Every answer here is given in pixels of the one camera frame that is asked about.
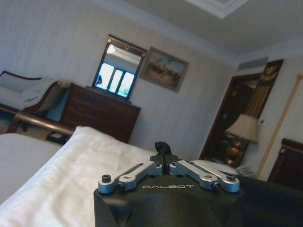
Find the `wooden door frame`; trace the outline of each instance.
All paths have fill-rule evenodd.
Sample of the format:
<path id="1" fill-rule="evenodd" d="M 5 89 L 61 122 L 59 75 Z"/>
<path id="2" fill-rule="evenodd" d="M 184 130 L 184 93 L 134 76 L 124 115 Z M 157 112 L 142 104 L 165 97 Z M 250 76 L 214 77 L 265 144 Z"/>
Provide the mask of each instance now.
<path id="1" fill-rule="evenodd" d="M 205 142 L 205 144 L 203 146 L 203 149 L 201 151 L 199 159 L 204 159 L 204 157 L 205 157 L 206 148 L 208 147 L 208 145 L 210 143 L 210 139 L 211 139 L 211 137 L 213 135 L 214 128 L 215 128 L 217 122 L 219 121 L 220 115 L 222 114 L 223 107 L 224 107 L 224 105 L 226 103 L 226 100 L 227 100 L 227 97 L 228 97 L 228 95 L 229 95 L 229 93 L 230 93 L 230 91 L 232 89 L 233 83 L 235 83 L 235 82 L 241 82 L 241 81 L 249 81 L 249 80 L 258 80 L 260 78 L 261 74 L 262 73 L 260 72 L 260 73 L 255 73 L 255 74 L 247 74 L 247 75 L 233 76 L 232 77 L 232 79 L 231 79 L 231 81 L 230 81 L 230 83 L 229 83 L 229 85 L 227 87 L 227 90 L 225 92 L 225 95 L 224 95 L 223 101 L 222 101 L 222 103 L 220 105 L 220 108 L 218 110 L 218 113 L 216 115 L 216 118 L 214 119 L 214 123 L 212 125 L 212 128 L 210 129 L 210 132 L 209 132 L 209 134 L 207 136 L 206 142 Z"/>

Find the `silver metal bracket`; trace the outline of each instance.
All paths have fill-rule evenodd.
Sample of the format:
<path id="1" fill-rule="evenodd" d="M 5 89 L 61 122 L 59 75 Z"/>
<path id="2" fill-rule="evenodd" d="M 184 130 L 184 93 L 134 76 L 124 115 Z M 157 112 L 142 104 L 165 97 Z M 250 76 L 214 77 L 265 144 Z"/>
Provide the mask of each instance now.
<path id="1" fill-rule="evenodd" d="M 206 173 L 187 161 L 180 160 L 170 164 L 169 173 L 175 175 L 188 175 L 198 181 L 200 187 L 211 191 L 217 191 L 220 189 L 220 184 L 215 175 Z"/>
<path id="2" fill-rule="evenodd" d="M 204 163 L 200 163 L 199 161 L 193 162 L 193 166 L 209 173 L 212 175 L 215 175 L 218 178 L 218 181 L 223 188 L 223 190 L 227 192 L 238 192 L 240 189 L 240 182 L 235 177 L 235 175 L 232 174 L 224 174 L 211 166 L 208 166 Z"/>
<path id="3" fill-rule="evenodd" d="M 145 164 L 136 164 L 131 168 L 124 169 L 114 175 L 107 175 L 109 181 L 103 177 L 98 182 L 98 191 L 103 194 L 111 193 L 117 188 L 121 192 L 126 192 L 136 187 L 137 182 L 147 175 L 162 174 L 162 165 L 148 161 Z"/>

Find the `doorway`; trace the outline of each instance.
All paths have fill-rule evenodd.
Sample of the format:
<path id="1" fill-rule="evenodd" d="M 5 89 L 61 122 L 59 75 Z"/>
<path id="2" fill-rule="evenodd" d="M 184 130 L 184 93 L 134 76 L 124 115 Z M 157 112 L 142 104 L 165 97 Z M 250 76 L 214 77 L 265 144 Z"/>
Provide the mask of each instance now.
<path id="1" fill-rule="evenodd" d="M 225 161 L 227 147 L 232 140 L 225 130 L 245 112 L 260 76 L 261 73 L 232 77 L 200 159 Z"/>

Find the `screw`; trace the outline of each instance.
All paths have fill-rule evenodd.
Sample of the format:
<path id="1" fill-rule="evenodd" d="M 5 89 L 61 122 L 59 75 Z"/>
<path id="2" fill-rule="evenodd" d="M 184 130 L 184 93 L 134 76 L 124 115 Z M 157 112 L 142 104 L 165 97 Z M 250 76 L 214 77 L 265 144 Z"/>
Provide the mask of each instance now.
<path id="1" fill-rule="evenodd" d="M 217 181 L 212 182 L 210 187 L 213 191 L 219 191 L 221 189 L 221 185 Z"/>
<path id="2" fill-rule="evenodd" d="M 236 175 L 234 175 L 234 174 L 227 174 L 226 178 L 229 181 L 236 181 Z"/>
<path id="3" fill-rule="evenodd" d="M 125 190 L 125 184 L 124 183 L 119 182 L 119 183 L 117 183 L 116 187 L 117 187 L 119 192 L 124 192 L 124 190 Z"/>
<path id="4" fill-rule="evenodd" d="M 102 175 L 101 179 L 103 183 L 108 183 L 110 182 L 110 175 L 108 174 Z"/>

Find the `mirror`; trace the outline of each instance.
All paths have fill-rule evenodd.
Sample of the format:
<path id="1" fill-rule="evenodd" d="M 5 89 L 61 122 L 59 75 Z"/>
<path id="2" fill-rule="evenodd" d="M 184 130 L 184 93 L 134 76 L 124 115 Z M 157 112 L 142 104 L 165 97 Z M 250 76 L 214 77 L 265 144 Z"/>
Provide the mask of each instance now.
<path id="1" fill-rule="evenodd" d="M 146 53 L 110 35 L 92 86 L 128 99 Z"/>

